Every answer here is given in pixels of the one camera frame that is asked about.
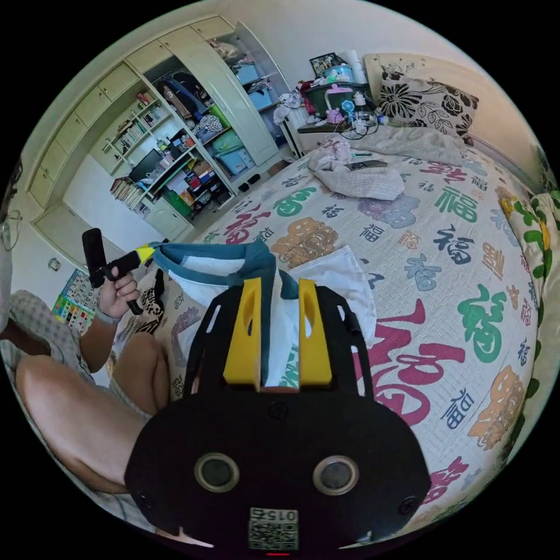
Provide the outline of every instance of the storage box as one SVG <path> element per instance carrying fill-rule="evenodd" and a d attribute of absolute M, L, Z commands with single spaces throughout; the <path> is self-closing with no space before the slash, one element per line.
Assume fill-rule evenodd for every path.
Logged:
<path fill-rule="evenodd" d="M 257 92 L 253 92 L 249 95 L 249 98 L 255 105 L 256 109 L 263 109 L 264 107 L 268 107 L 272 104 L 272 99 L 270 99 L 270 94 L 268 93 L 268 89 L 261 89 Z"/>
<path fill-rule="evenodd" d="M 244 169 L 250 169 L 255 165 L 255 162 L 251 159 L 248 151 L 244 148 L 220 154 L 216 157 L 226 166 L 232 175 L 237 175 Z"/>
<path fill-rule="evenodd" d="M 205 171 L 208 171 L 210 169 L 210 164 L 208 162 L 201 162 L 198 165 L 195 165 L 192 170 L 194 171 L 194 173 L 196 173 L 199 177 L 200 175 L 202 175 Z"/>
<path fill-rule="evenodd" d="M 258 80 L 257 69 L 252 62 L 250 62 L 249 64 L 243 64 L 235 75 L 237 76 L 237 79 L 243 84 Z"/>

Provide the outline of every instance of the sticker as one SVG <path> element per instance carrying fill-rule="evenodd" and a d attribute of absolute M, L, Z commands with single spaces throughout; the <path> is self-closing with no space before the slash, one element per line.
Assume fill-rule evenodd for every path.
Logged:
<path fill-rule="evenodd" d="M 249 518 L 249 548 L 297 550 L 298 511 L 252 507 Z"/>

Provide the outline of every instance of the yellow plastic part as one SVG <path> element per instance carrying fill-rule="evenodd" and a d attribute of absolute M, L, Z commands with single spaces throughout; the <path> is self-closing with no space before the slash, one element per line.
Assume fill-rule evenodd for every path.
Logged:
<path fill-rule="evenodd" d="M 227 384 L 261 385 L 261 279 L 243 283 L 243 292 L 223 376 Z"/>
<path fill-rule="evenodd" d="M 142 245 L 136 249 L 140 264 L 144 264 L 154 253 L 155 249 L 149 245 Z"/>
<path fill-rule="evenodd" d="M 311 334 L 306 335 L 305 319 L 311 324 Z M 327 386 L 333 374 L 328 359 L 327 339 L 315 282 L 300 278 L 299 281 L 299 386 Z"/>

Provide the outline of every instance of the headboard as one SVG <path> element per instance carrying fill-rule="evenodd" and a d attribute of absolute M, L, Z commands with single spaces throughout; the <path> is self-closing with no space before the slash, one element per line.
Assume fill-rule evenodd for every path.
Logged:
<path fill-rule="evenodd" d="M 478 97 L 478 109 L 469 136 L 500 152 L 535 185 L 539 183 L 538 141 L 521 112 L 492 79 L 459 64 L 418 54 L 366 54 L 363 61 L 372 99 L 376 103 L 381 89 L 382 66 L 410 78 L 443 82 Z"/>

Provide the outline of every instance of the screw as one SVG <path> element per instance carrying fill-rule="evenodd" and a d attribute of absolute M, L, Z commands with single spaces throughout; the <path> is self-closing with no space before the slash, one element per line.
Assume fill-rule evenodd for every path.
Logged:
<path fill-rule="evenodd" d="M 138 499 L 139 499 L 139 501 L 140 501 L 140 505 L 141 505 L 143 508 L 146 508 L 146 509 L 153 509 L 153 500 L 152 500 L 149 496 L 147 496 L 146 494 L 144 494 L 143 492 L 141 492 L 141 493 L 138 495 Z"/>
<path fill-rule="evenodd" d="M 402 501 L 401 505 L 398 507 L 398 512 L 400 515 L 409 515 L 418 506 L 418 500 L 416 496 L 411 496 Z"/>
<path fill-rule="evenodd" d="M 288 407 L 282 402 L 272 402 L 268 407 L 268 415 L 274 420 L 282 420 L 288 415 Z"/>

